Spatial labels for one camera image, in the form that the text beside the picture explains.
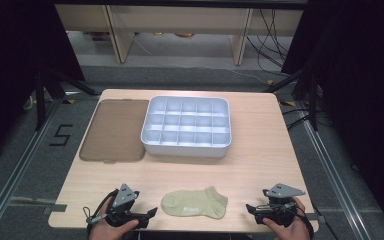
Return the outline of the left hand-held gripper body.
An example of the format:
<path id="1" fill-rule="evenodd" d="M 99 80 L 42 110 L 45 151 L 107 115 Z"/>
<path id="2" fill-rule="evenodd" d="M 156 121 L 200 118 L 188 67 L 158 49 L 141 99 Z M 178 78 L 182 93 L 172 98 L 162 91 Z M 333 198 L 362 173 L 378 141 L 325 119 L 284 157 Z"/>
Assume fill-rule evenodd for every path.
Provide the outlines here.
<path id="1" fill-rule="evenodd" d="M 138 192 L 133 191 L 126 183 L 116 191 L 106 210 L 106 222 L 112 227 L 119 227 L 133 220 L 131 207 L 138 197 Z"/>

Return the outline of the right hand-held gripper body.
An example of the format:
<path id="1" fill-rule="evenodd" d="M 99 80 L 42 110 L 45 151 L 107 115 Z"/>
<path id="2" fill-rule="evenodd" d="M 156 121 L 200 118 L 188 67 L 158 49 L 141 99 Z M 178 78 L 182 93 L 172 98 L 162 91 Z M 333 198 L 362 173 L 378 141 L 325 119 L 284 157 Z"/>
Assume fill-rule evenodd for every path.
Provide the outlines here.
<path id="1" fill-rule="evenodd" d="M 264 218 L 288 227 L 297 213 L 297 206 L 293 197 L 305 195 L 305 192 L 282 183 L 277 183 L 270 189 L 263 189 L 262 192 L 268 198 L 268 203 L 256 208 L 264 211 L 262 215 Z"/>

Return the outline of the light green ankle sock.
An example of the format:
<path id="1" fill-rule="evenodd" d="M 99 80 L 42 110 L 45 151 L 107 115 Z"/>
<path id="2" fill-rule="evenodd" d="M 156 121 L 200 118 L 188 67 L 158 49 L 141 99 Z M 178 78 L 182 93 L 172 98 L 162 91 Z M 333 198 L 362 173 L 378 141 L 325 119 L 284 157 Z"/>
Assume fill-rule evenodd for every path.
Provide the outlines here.
<path id="1" fill-rule="evenodd" d="M 176 217 L 205 216 L 221 219 L 226 213 L 228 198 L 211 186 L 204 190 L 178 190 L 161 200 L 162 210 Z"/>

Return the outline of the white divided storage box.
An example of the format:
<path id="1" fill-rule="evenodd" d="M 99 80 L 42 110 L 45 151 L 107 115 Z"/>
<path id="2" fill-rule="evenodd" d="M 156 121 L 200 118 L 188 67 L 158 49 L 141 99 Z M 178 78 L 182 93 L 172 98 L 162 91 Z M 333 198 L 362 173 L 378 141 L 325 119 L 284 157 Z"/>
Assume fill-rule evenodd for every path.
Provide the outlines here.
<path id="1" fill-rule="evenodd" d="M 151 155 L 224 157 L 232 141 L 229 103 L 217 97 L 155 96 L 141 141 Z"/>

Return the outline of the person's right hand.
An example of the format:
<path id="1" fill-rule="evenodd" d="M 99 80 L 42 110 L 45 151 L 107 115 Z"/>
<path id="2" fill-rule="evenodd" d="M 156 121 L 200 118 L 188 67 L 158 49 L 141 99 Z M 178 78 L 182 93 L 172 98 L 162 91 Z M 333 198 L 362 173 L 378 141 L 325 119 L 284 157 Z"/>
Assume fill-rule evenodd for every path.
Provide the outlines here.
<path id="1" fill-rule="evenodd" d="M 297 197 L 293 197 L 293 201 L 297 206 L 297 215 L 288 227 L 280 226 L 268 218 L 263 219 L 263 223 L 276 234 L 274 240 L 312 240 L 313 234 L 307 224 L 305 206 Z"/>

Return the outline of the person's left hand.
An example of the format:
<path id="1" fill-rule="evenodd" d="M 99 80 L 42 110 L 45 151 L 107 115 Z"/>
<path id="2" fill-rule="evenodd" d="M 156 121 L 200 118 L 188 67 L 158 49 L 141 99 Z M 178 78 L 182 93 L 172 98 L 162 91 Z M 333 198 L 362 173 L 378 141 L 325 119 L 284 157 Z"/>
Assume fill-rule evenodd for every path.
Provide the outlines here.
<path id="1" fill-rule="evenodd" d="M 134 230 L 138 224 L 139 221 L 134 219 L 119 227 L 113 227 L 102 220 L 92 226 L 88 240 L 122 240 L 122 237 Z"/>

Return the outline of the brown translucent box lid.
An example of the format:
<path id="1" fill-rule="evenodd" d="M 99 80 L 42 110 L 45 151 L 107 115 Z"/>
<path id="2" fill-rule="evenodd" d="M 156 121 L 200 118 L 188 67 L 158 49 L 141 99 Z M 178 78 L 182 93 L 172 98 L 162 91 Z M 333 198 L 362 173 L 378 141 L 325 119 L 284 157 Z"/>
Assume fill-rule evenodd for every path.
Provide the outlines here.
<path id="1" fill-rule="evenodd" d="M 134 162 L 145 155 L 140 134 L 148 100 L 101 101 L 85 134 L 79 157 L 83 161 Z"/>

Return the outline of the black metal stand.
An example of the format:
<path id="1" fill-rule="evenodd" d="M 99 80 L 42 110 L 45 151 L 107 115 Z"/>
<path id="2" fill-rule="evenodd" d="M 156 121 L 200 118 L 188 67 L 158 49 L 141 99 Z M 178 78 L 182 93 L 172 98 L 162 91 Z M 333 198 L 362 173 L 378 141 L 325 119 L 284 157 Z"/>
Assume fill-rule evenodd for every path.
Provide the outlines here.
<path id="1" fill-rule="evenodd" d="M 81 81 L 78 81 L 75 78 L 72 78 L 60 71 L 51 68 L 41 69 L 37 73 L 35 79 L 35 94 L 37 101 L 37 130 L 39 130 L 46 121 L 45 92 L 48 92 L 51 98 L 56 100 L 62 100 L 66 96 L 60 82 L 66 82 L 88 95 L 98 95 L 96 90 L 86 86 Z"/>
<path id="2" fill-rule="evenodd" d="M 313 127 L 314 131 L 317 131 L 316 106 L 318 84 L 315 75 L 309 67 L 303 67 L 279 83 L 270 85 L 266 90 L 264 90 L 264 93 L 274 93 L 292 82 L 296 82 L 296 86 L 292 92 L 292 97 L 295 100 L 302 100 L 305 96 L 308 97 L 310 125 Z"/>

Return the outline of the black curtain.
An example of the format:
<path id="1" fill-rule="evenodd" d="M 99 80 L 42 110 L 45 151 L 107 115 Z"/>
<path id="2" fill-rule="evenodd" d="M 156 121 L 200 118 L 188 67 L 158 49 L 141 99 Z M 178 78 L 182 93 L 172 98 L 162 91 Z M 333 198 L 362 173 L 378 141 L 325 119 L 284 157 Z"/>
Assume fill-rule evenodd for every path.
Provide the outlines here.
<path id="1" fill-rule="evenodd" d="M 54 0 L 0 0 L 0 143 L 49 70 L 84 79 Z"/>
<path id="2" fill-rule="evenodd" d="M 384 212 L 384 0 L 301 0 L 287 59 L 310 69 L 348 153 Z"/>

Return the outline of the light wooden desk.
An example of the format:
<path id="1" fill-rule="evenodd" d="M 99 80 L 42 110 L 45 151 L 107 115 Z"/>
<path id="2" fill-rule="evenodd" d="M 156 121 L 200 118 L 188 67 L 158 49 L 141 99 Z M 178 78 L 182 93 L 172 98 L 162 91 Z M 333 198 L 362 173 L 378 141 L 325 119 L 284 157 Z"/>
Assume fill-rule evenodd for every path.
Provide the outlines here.
<path id="1" fill-rule="evenodd" d="M 68 31 L 109 33 L 119 63 L 126 61 L 136 33 L 160 32 L 228 35 L 233 61 L 240 65 L 246 37 L 269 32 L 258 20 L 273 20 L 273 34 L 292 37 L 302 16 L 300 10 L 256 8 L 58 4 L 56 10 Z"/>

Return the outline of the aluminium floor rail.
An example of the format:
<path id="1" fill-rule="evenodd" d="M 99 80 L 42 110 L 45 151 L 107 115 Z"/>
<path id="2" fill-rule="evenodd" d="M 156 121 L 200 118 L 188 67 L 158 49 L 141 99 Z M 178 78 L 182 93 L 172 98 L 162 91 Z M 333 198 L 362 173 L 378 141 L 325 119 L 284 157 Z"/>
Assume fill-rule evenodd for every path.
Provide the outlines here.
<path id="1" fill-rule="evenodd" d="M 307 135 L 315 148 L 315 151 L 321 161 L 332 189 L 336 194 L 339 204 L 344 211 L 345 217 L 355 235 L 356 240 L 372 240 L 371 235 L 364 224 L 363 218 L 348 193 L 339 172 L 334 166 L 331 156 L 322 142 L 319 133 L 313 128 L 313 125 L 309 122 L 309 117 L 307 115 L 301 113 L 301 116 L 304 118 L 303 125 L 306 129 Z"/>
<path id="2" fill-rule="evenodd" d="M 55 115 L 55 112 L 60 107 L 61 100 L 52 100 L 48 109 L 45 111 L 45 119 L 39 127 L 34 129 L 29 142 L 24 148 L 22 155 L 18 158 L 17 163 L 14 165 L 11 173 L 8 175 L 5 184 L 0 189 L 0 220 L 11 201 L 13 193 L 18 188 L 25 172 L 27 171 L 33 156 L 37 152 L 37 149 L 42 141 L 47 129 Z"/>

